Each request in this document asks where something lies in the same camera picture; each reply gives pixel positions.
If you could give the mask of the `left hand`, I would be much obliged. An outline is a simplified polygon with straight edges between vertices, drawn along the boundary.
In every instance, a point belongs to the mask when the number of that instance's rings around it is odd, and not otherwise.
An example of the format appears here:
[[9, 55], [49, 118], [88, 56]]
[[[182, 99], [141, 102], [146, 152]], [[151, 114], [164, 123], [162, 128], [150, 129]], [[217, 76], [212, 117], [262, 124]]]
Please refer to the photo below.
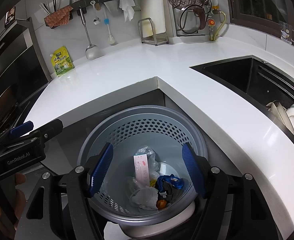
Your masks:
[[23, 184], [21, 173], [0, 180], [0, 239], [14, 239], [20, 217], [26, 205], [25, 194], [16, 186]]

